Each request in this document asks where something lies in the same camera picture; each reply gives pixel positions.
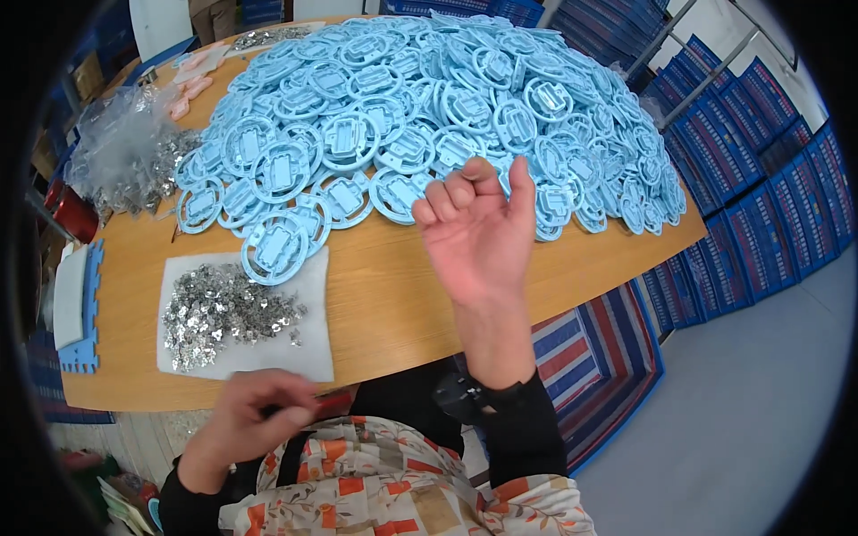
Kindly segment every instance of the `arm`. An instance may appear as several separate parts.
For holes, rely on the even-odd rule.
[[[227,382],[208,422],[190,439],[161,490],[165,536],[220,534],[229,467],[266,455],[313,421],[315,385],[280,369],[237,372]],[[261,411],[281,409],[266,419]]]
[[[527,160],[510,168],[507,201],[494,168],[471,159],[415,202],[414,218],[450,295],[468,373],[493,390],[524,385],[520,405],[486,417],[492,487],[535,474],[566,474],[551,400],[536,374],[524,278],[535,236]]]

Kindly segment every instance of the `wrist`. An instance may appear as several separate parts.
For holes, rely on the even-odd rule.
[[[192,493],[216,495],[229,474],[229,463],[219,461],[204,448],[204,436],[193,436],[178,461],[177,475],[184,488]]]
[[[453,304],[456,331],[468,373],[500,390],[526,383],[536,371],[530,321],[523,295],[506,294],[480,304]]]

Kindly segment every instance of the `black wristwatch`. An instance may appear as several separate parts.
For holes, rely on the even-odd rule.
[[[470,376],[451,372],[432,392],[432,399],[444,413],[464,425],[479,426],[496,413],[522,405],[523,388],[521,382],[516,382],[506,389],[489,389]]]

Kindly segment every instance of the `brown trousers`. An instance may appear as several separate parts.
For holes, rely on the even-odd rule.
[[[200,46],[210,45],[235,34],[235,0],[220,0],[190,18]]]

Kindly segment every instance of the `orange floral pattern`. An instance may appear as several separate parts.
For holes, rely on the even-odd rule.
[[[280,534],[595,534],[575,481],[535,475],[483,497],[455,453],[386,419],[317,423],[298,483],[276,487],[286,444],[265,458],[257,494],[221,510],[221,527],[244,536]],[[231,525],[228,513],[235,513]]]

